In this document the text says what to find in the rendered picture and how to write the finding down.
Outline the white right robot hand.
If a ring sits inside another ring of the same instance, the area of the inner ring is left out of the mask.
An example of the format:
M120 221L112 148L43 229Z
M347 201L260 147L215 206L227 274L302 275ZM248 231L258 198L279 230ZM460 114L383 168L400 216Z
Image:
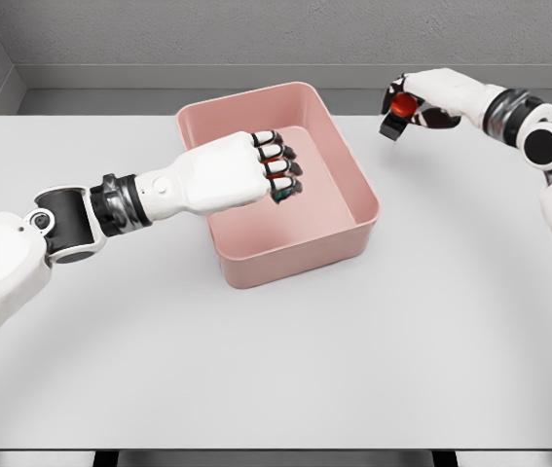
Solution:
M480 83L450 68L438 68L401 75L388 85L385 97L398 92L410 93L418 100L419 108L409 125L452 128L467 118L481 129L488 108L503 88Z

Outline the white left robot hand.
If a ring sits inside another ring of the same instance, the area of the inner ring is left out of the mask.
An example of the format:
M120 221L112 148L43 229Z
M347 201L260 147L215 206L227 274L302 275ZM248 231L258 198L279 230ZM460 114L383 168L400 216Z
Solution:
M270 196L264 163L296 162L295 151L275 130L239 131L182 154L173 164L183 210L207 215Z

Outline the pink rectangular basket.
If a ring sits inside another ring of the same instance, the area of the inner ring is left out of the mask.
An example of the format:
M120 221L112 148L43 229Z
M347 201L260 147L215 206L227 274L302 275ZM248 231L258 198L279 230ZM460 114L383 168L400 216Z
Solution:
M304 171L297 196L208 217L231 286L262 285L364 251L381 205L314 87L294 82L190 104L177 124L186 149L240 130L274 129Z

